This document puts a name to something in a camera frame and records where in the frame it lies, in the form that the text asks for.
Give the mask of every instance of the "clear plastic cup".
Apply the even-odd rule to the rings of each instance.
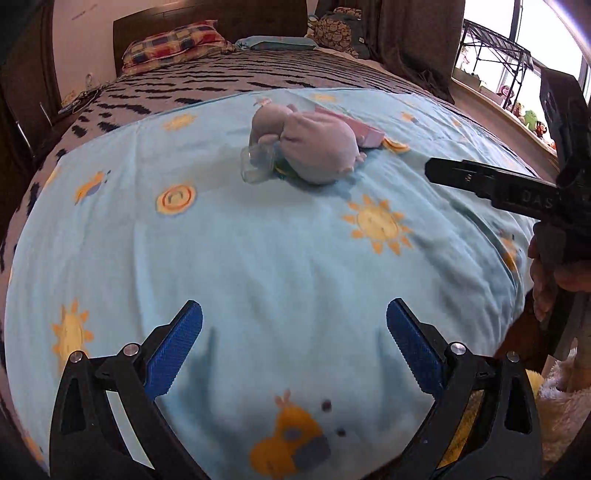
[[[256,144],[243,148],[240,158],[242,179],[246,183],[255,184],[271,178],[277,151],[274,145]]]

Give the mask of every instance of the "plaid pillow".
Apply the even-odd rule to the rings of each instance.
[[[146,61],[144,63],[140,63],[139,65],[130,65],[128,67],[123,66],[122,74],[135,75],[137,73],[149,72],[150,70],[159,69],[160,67],[165,67],[167,65],[175,65],[177,63],[194,59],[204,59],[236,50],[237,48],[226,40],[207,43],[205,45],[197,45],[196,47],[181,53],[177,53],[173,56]]]
[[[134,41],[123,55],[123,66],[174,57],[198,45],[226,41],[216,30],[217,20],[205,20]]]

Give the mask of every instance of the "blue gripper pad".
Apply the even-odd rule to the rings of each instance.
[[[386,323],[418,386],[438,400],[446,383],[443,337],[434,326],[419,322],[402,299],[390,302]]]
[[[151,401],[164,395],[203,327],[201,306],[189,300],[171,322],[172,328],[146,365],[144,390]]]

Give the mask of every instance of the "metal rack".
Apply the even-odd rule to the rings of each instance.
[[[462,41],[457,51],[456,64],[464,47],[474,47],[476,49],[476,61],[474,62],[472,72],[476,70],[476,65],[479,61],[500,63],[509,71],[513,77],[509,93],[513,91],[515,84],[519,85],[519,89],[515,95],[515,104],[521,91],[521,86],[523,85],[525,72],[528,69],[534,70],[534,62],[530,51],[509,40],[507,37],[466,19],[464,19]],[[491,51],[496,57],[496,60],[482,59],[480,55],[482,54],[483,48]],[[510,95],[507,95],[503,108],[507,108],[509,99]]]

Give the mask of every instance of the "white plush fabric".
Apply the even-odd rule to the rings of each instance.
[[[568,359],[556,362],[538,392],[536,405],[546,468],[558,461],[591,411],[591,387],[573,393],[561,391],[566,389],[576,352],[572,349]]]

